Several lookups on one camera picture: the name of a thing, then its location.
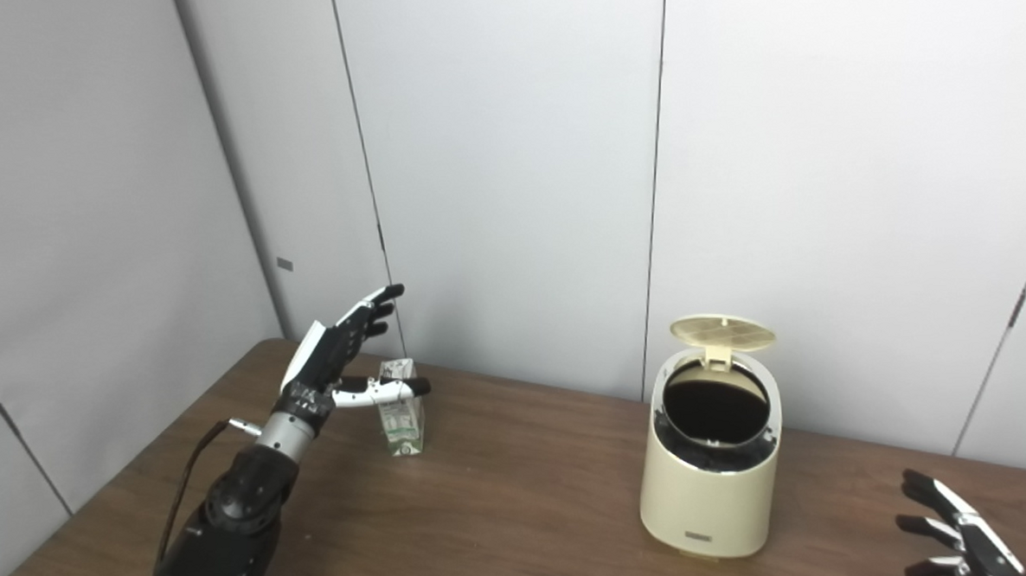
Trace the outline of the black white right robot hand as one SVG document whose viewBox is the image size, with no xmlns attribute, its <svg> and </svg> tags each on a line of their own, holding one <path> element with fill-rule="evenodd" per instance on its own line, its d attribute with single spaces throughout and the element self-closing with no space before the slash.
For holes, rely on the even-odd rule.
<svg viewBox="0 0 1026 576">
<path fill-rule="evenodd" d="M 1026 576 L 1026 566 L 978 509 L 952 487 L 906 468 L 899 485 L 904 496 L 930 508 L 930 515 L 897 515 L 901 532 L 925 536 L 951 549 L 906 566 L 903 576 Z"/>
</svg>

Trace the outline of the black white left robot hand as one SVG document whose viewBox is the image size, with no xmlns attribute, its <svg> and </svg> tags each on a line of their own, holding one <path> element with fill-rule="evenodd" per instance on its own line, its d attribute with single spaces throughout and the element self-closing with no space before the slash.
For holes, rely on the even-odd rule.
<svg viewBox="0 0 1026 576">
<path fill-rule="evenodd" d="M 275 413 L 284 413 L 320 431 L 336 409 L 380 406 L 421 398 L 432 391 L 427 378 L 346 376 L 348 364 L 370 337 L 388 332 L 386 318 L 405 285 L 394 283 L 359 300 L 333 327 L 316 321 L 306 332 L 281 382 Z"/>
</svg>

